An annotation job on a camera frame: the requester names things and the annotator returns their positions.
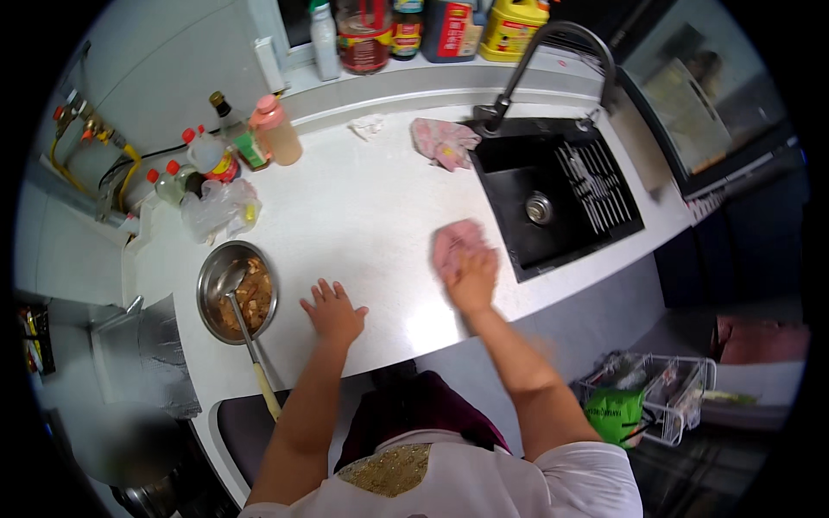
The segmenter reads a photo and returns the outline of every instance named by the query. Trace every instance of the woman's right hand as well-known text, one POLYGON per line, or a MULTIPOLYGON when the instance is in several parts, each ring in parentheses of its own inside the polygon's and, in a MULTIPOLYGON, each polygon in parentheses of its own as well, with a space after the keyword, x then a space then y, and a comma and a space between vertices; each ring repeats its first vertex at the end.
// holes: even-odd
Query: woman's right hand
POLYGON ((444 276, 446 291, 452 303, 465 317, 491 309, 498 271, 495 250, 479 252, 471 257, 461 250, 458 259, 458 272, 444 276))

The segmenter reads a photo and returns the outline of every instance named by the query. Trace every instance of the pink rag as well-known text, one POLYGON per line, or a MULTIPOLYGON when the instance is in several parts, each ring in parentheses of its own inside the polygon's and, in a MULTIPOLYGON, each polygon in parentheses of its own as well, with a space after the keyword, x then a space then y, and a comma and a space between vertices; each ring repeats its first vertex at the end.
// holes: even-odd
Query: pink rag
POLYGON ((468 149, 474 149, 481 137, 466 126, 435 119, 415 119, 410 131, 414 148, 432 164, 440 164, 450 171, 455 167, 471 169, 468 149))
POLYGON ((481 226, 475 221, 456 221, 438 230, 434 237, 432 263, 438 270, 440 278, 458 272, 460 269, 458 252, 461 250, 466 255, 475 255, 478 252, 490 250, 487 242, 483 240, 481 226))

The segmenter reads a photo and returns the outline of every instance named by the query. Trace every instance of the dish rack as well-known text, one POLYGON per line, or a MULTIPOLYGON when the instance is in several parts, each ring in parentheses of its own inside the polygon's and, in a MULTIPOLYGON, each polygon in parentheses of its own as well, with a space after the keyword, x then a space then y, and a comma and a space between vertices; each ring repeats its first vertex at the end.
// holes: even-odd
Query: dish rack
POLYGON ((608 160, 601 143, 579 148, 565 142, 555 150, 555 157, 581 201, 593 232, 602 234, 633 220, 620 190, 621 172, 608 160))
MULTIPOLYGON (((574 384, 582 406, 599 387, 644 389, 643 407, 653 412, 654 425, 643 437, 669 447, 682 441, 682 432, 700 423, 702 395, 713 390, 717 365, 711 358, 612 352, 594 372, 574 384)), ((644 414, 642 425, 649 419, 644 414)))

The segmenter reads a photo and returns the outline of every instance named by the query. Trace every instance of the white countertop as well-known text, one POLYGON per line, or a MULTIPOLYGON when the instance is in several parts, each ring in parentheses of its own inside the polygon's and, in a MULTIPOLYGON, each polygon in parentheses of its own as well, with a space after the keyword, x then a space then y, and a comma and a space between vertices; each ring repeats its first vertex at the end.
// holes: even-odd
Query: white countertop
MULTIPOLYGON (((432 235, 464 218, 482 224, 500 259, 495 305, 509 320, 524 317, 587 288, 628 266, 693 221, 676 188, 658 196, 644 191, 636 170, 605 117, 598 122, 637 203, 645 229, 547 274, 517 283, 507 250, 475 171, 431 167, 412 147, 416 117, 460 120, 468 106, 389 114, 370 142, 343 125, 300 137, 304 154, 290 167, 247 172, 263 203, 256 227, 237 239, 267 254, 276 269, 279 305, 259 339, 264 368, 275 390, 292 387, 314 344, 298 304, 318 278, 338 280, 357 305, 371 312, 366 330, 349 350, 344 376, 387 366, 451 346, 468 333, 449 306, 431 267, 432 235)), ((584 108, 516 104, 510 117, 584 115, 584 108)), ((174 294, 179 334, 192 382, 203 408, 193 419, 208 458, 237 502, 250 489, 216 427, 224 399, 259 393, 244 346, 227 346, 204 327, 196 310, 196 277, 213 247, 193 244, 179 213, 157 204, 152 238, 124 256, 134 272, 124 297, 142 294, 151 304, 174 294)))

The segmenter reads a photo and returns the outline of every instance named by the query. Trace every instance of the window sill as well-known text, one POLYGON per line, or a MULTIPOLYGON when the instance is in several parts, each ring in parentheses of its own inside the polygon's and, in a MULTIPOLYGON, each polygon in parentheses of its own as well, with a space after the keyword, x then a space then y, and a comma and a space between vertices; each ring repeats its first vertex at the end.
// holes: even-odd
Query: window sill
MULTIPOLYGON (((465 61, 463 63, 430 63, 423 57, 423 54, 418 54, 410 61, 398 61, 389 59, 389 64, 381 71, 374 74, 374 76, 382 76, 400 70, 415 70, 415 69, 438 69, 441 67, 500 67, 500 68, 515 68, 517 63, 497 63, 495 61, 487 61, 479 55, 475 55, 472 61, 465 61)), ((565 75, 575 75, 587 80, 603 81, 604 76, 597 69, 599 62, 593 60, 589 56, 582 56, 564 49, 558 49, 547 46, 540 46, 536 54, 530 60, 527 67, 530 70, 541 70, 547 72, 556 72, 565 75)), ((362 75, 349 74, 343 71, 335 80, 320 81, 317 74, 317 66, 315 63, 301 66, 294 70, 289 70, 284 73, 284 79, 289 84, 284 96, 300 94, 304 91, 312 90, 320 86, 334 85, 346 81, 360 79, 365 77, 362 75)))

